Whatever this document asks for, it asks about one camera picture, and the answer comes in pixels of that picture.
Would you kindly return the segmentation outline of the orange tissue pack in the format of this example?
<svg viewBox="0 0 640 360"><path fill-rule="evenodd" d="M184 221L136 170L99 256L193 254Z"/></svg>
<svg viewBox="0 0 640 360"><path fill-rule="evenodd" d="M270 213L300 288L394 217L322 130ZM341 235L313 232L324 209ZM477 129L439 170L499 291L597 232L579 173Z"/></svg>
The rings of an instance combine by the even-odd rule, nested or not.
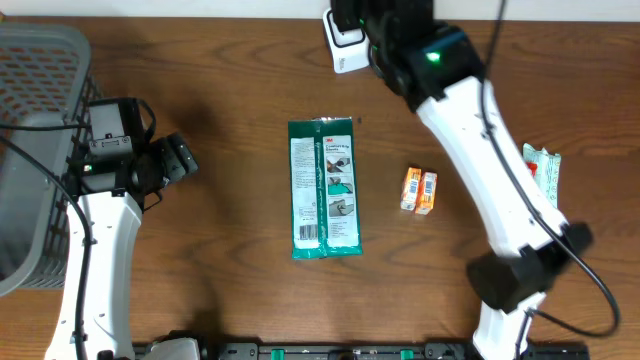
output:
<svg viewBox="0 0 640 360"><path fill-rule="evenodd" d="M402 210L413 211L415 209L421 175L421 169L414 167L408 168L402 186L400 201L400 208Z"/></svg>
<svg viewBox="0 0 640 360"><path fill-rule="evenodd" d="M420 215L428 215L434 208L437 174L424 172L418 187L418 194L414 212Z"/></svg>

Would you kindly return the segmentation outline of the green 3M adhesive package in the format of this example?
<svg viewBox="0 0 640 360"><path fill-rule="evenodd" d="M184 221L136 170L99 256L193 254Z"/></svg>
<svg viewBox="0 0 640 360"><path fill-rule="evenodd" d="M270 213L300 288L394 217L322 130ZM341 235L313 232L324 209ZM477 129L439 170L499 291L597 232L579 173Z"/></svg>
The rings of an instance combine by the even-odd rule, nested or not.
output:
<svg viewBox="0 0 640 360"><path fill-rule="evenodd" d="M289 122L288 155L292 257L361 255L352 119Z"/></svg>

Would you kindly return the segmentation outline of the red adhesive tube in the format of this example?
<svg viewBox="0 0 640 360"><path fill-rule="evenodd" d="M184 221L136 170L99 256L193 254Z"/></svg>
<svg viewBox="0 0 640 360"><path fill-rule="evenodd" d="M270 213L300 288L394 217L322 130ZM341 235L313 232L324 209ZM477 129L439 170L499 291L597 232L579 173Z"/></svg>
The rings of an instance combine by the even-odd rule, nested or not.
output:
<svg viewBox="0 0 640 360"><path fill-rule="evenodd" d="M533 177L537 174L538 165L534 162L526 162L526 166Z"/></svg>

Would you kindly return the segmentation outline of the mint green wipes pack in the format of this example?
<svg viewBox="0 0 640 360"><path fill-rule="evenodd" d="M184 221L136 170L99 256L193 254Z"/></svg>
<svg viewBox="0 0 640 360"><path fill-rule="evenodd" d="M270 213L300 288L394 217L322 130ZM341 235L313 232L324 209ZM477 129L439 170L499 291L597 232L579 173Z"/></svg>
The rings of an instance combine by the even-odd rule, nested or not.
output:
<svg viewBox="0 0 640 360"><path fill-rule="evenodd" d="M534 162L538 165L537 174L533 177L534 181L547 200L557 208L561 155L552 154L545 148L537 150L532 145L525 143L522 156L525 164L526 162Z"/></svg>

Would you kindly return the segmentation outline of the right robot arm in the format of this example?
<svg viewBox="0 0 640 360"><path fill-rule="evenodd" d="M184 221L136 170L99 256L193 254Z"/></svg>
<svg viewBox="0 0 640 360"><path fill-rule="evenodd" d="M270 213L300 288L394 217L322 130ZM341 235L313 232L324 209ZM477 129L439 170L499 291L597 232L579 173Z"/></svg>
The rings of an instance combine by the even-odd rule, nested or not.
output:
<svg viewBox="0 0 640 360"><path fill-rule="evenodd" d="M487 68L464 30L437 20L431 1L332 0L332 25L359 30L385 84L450 157L483 221L489 253L466 268L482 301L478 359L519 359L535 310L593 242L536 185L496 104Z"/></svg>

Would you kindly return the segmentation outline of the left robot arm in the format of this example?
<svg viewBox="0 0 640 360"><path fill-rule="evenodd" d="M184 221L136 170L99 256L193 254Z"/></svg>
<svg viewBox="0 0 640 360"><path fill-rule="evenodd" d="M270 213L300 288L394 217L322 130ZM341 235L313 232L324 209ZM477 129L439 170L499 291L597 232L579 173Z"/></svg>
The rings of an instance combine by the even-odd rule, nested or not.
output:
<svg viewBox="0 0 640 360"><path fill-rule="evenodd" d="M133 359L129 325L133 250L144 199L197 172L173 133L135 145L129 136L95 141L69 170L69 252L62 305L48 359Z"/></svg>

